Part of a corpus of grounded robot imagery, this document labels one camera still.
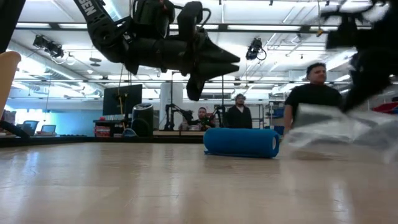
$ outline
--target blue cylinder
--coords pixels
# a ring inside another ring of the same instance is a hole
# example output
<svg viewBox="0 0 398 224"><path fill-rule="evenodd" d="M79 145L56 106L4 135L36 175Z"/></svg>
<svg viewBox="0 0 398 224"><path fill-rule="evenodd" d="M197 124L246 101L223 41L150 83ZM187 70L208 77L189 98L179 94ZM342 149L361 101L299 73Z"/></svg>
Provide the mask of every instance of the blue cylinder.
<svg viewBox="0 0 398 224"><path fill-rule="evenodd" d="M270 129L211 128L203 136L205 154L273 158L279 153L279 134Z"/></svg>

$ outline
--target plastic bag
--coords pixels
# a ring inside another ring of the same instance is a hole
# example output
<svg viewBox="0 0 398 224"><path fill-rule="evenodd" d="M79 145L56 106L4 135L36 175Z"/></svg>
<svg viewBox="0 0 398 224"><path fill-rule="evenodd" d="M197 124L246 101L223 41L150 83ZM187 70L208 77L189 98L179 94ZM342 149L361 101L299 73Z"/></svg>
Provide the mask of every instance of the plastic bag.
<svg viewBox="0 0 398 224"><path fill-rule="evenodd" d="M342 160L395 161L398 117L374 111L343 114L329 106L300 105L294 129L284 136L281 150L290 155L318 154Z"/></svg>

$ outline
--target table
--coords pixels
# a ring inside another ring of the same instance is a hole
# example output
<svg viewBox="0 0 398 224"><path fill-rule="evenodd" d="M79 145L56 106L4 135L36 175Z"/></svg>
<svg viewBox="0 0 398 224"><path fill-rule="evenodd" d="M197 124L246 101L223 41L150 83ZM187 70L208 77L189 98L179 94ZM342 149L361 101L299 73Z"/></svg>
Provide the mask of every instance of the table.
<svg viewBox="0 0 398 224"><path fill-rule="evenodd" d="M202 144L0 151L1 223L396 223L397 166L206 156Z"/></svg>

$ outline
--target computer monitor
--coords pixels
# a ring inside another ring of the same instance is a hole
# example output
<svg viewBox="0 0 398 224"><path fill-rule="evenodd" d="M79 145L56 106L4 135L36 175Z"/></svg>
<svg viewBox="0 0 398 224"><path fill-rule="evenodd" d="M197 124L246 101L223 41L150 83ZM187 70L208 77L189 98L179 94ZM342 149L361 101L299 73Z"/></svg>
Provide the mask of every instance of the computer monitor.
<svg viewBox="0 0 398 224"><path fill-rule="evenodd" d="M122 113L119 96L122 99ZM130 114L132 113L132 108L140 103L142 103L141 84L107 88L104 91L103 115Z"/></svg>

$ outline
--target ceiling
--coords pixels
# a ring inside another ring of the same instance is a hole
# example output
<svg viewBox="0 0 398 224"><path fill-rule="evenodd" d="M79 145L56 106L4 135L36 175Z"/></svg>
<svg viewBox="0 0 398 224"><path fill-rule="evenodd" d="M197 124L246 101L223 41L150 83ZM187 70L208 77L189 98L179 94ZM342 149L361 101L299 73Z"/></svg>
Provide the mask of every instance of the ceiling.
<svg viewBox="0 0 398 224"><path fill-rule="evenodd" d="M175 0L172 2L175 5L183 6L187 1ZM332 82L339 78L340 81L344 81L344 79L341 80L341 77L348 73L346 63L354 53L353 50L326 51L326 34L320 37L310 34L307 40L301 42L295 34L297 26L317 18L318 6L320 9L334 8L338 4L336 1L331 0L329 6L325 6L326 1L282 0L273 1L271 6L269 1L228 0L222 1L221 5L217 0L201 2L203 7L212 12L208 24L218 27L229 24L228 30L209 29L209 38L216 45L241 58L239 71L224 76L224 80L229 81L224 84L225 91L235 94L245 93L248 98L267 99L270 93L276 94L289 90L289 88L282 90L282 87L286 85L280 81L302 81L306 67L315 62L325 62L328 65L331 74L328 81ZM129 0L105 0L105 3L106 10L114 20L129 15ZM354 8L365 5L368 5L367 1L350 1L345 7ZM376 15L385 9L385 7L380 7L369 17L376 18ZM20 72L17 72L13 85L14 88L25 91L15 91L12 97L35 96L34 94L60 98L99 97L103 89L118 86L120 78L129 79L129 73L122 64L107 61L93 47L84 23L84 17L71 0L26 1L19 18L19 25L14 31L12 43L9 46L10 50L16 50L24 56L29 56L29 58L23 58L22 64L25 62L25 66L23 69L20 68ZM325 24L325 27L327 30L333 30L336 29L335 26L338 23L339 21L334 19ZM239 28L237 26L239 24L244 24L244 27ZM74 28L61 29L61 26ZM64 58L51 58L48 53L35 48L32 43L36 35L44 35L48 39L62 44L62 49L65 51ZM256 37L261 38L267 58L261 62L258 60L247 61L245 54L248 45ZM100 66L91 66L90 58L101 59ZM104 77L108 78L108 83L104 83L105 81L102 83L99 81L62 82L62 80L101 80ZM138 74L131 79L134 83L144 84L143 98L159 98L160 84L164 80L171 80L171 78L171 71L160 73L158 68L140 67ZM249 82L236 86L232 82L235 78ZM51 84L38 82L43 79L57 82ZM182 77L177 73L173 75L173 79L185 82L188 77ZM221 92L221 83L207 83L204 92Z"/></svg>

